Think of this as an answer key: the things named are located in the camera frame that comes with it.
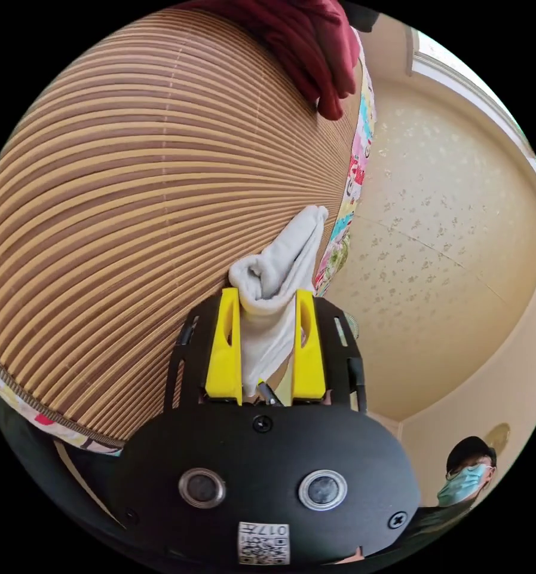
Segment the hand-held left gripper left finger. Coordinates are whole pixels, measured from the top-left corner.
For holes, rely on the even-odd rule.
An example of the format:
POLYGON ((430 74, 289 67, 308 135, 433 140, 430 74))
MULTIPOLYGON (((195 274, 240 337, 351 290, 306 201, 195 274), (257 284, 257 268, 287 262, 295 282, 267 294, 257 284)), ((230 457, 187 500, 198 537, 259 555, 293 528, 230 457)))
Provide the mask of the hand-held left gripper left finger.
POLYGON ((215 401, 243 399, 240 300, 237 288, 222 290, 213 332, 205 391, 215 401))

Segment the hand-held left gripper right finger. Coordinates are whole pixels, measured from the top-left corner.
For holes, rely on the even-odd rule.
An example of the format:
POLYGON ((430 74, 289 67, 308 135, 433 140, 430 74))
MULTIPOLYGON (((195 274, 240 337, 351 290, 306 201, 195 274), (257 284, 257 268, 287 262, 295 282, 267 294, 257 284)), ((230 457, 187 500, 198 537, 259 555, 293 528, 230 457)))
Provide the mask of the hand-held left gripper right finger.
POLYGON ((314 297, 311 291, 300 289, 295 296, 291 397, 322 400, 326 391, 314 297))

